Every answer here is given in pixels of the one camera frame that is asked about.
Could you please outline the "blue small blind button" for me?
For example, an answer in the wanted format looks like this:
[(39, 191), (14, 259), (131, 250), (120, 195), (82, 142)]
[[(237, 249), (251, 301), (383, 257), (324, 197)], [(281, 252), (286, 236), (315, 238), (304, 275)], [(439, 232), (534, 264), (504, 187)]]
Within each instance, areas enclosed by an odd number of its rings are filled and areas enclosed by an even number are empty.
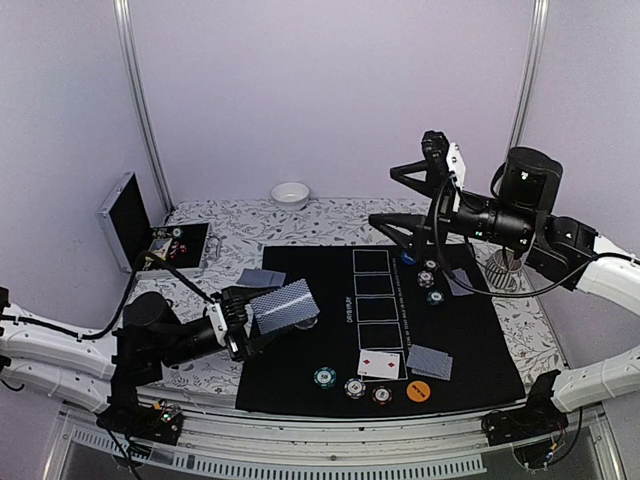
[(407, 265), (415, 265), (417, 261), (407, 252), (402, 252), (401, 260)]

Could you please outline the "dealt playing card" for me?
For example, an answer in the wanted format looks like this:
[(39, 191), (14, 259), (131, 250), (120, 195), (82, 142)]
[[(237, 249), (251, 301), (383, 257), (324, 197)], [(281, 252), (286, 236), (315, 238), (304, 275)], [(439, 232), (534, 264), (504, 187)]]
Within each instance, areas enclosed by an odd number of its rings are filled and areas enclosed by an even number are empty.
[(462, 297), (472, 295), (472, 285), (467, 276), (467, 273), (463, 269), (454, 269), (452, 271), (452, 278), (448, 278), (449, 289), (451, 295), (454, 297)]
[(286, 274), (279, 271), (264, 269), (244, 269), (236, 281), (240, 286), (250, 288), (282, 287)]
[(446, 352), (414, 344), (409, 349), (407, 366), (416, 375), (449, 381), (453, 358)]

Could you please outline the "grey playing card deck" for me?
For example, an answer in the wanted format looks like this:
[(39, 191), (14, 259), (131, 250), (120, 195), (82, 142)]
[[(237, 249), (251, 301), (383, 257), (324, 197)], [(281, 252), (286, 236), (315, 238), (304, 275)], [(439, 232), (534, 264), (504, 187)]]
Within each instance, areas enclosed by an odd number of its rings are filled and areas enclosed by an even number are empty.
[(320, 309), (305, 279), (300, 279), (249, 302), (261, 335), (316, 317)]

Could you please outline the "black dealer button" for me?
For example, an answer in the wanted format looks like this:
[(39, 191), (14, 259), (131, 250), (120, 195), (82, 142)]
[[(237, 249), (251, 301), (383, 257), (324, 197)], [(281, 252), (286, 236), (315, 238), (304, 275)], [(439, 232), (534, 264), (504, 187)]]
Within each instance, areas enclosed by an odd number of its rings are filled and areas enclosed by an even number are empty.
[(296, 327), (299, 330), (309, 330), (317, 324), (317, 321), (318, 321), (317, 318), (311, 318), (296, 324)]

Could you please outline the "green chips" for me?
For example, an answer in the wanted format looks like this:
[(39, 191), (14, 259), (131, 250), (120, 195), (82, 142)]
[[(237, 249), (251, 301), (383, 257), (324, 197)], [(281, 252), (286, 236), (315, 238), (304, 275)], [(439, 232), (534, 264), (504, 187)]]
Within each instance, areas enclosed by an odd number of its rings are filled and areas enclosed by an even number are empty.
[(427, 292), (427, 303), (432, 306), (440, 305), (444, 301), (444, 294), (439, 290), (430, 290)]
[(321, 367), (314, 372), (313, 380), (322, 389), (332, 388), (336, 384), (337, 373), (331, 367)]

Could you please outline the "blue peach poker chip stack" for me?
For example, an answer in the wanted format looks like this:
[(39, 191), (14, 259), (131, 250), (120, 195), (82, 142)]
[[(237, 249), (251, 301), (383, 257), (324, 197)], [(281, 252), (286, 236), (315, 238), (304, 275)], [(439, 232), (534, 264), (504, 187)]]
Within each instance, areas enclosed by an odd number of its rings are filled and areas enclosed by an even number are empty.
[(350, 378), (344, 384), (344, 392), (350, 399), (360, 399), (366, 393), (366, 384), (359, 378)]

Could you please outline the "orange big blind button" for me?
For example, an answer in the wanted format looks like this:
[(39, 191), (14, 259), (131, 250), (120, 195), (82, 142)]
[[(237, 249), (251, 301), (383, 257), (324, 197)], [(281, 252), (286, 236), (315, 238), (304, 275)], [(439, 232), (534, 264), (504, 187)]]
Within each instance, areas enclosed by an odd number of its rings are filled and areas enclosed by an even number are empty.
[(412, 381), (406, 387), (406, 395), (414, 403), (423, 403), (431, 397), (431, 388), (424, 381)]

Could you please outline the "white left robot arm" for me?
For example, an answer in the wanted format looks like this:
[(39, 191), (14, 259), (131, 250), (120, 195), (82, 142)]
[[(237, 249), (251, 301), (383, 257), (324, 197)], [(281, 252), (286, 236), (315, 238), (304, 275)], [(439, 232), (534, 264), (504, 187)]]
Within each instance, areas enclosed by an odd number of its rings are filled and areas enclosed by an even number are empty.
[(135, 299), (122, 296), (110, 322), (98, 331), (73, 328), (10, 302), (1, 291), (1, 378), (18, 378), (49, 396), (76, 403), (111, 419), (128, 434), (148, 426), (137, 390), (159, 382), (165, 370), (226, 352), (236, 362), (261, 352), (292, 331), (286, 326), (253, 336), (252, 301), (262, 290), (228, 287), (208, 294), (156, 255), (144, 252), (136, 264), (154, 263), (200, 297), (202, 315), (181, 321), (157, 291)]

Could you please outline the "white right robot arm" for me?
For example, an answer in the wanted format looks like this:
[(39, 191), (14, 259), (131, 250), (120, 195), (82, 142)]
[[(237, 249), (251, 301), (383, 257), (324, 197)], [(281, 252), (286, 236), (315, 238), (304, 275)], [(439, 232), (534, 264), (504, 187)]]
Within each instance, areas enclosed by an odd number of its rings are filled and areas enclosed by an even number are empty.
[(413, 260), (427, 245), (447, 276), (453, 274), (443, 248), (450, 233), (509, 250), (526, 266), (563, 287), (639, 311), (639, 259), (594, 228), (552, 213), (562, 165), (542, 152), (513, 147), (491, 183), (491, 196), (464, 189), (466, 165), (459, 146), (441, 132), (421, 141), (423, 160), (391, 168), (393, 180), (429, 198), (425, 215), (372, 214), (370, 226), (400, 246)]

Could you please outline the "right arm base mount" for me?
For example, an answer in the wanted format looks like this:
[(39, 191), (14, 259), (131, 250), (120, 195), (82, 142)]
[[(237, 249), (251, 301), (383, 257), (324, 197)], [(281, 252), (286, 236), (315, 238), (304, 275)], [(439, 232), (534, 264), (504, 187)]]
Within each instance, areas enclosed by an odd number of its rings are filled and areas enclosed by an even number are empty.
[(551, 466), (565, 445), (568, 426), (565, 413), (542, 404), (493, 410), (481, 419), (481, 430), (489, 445), (509, 444), (516, 463), (530, 472)]

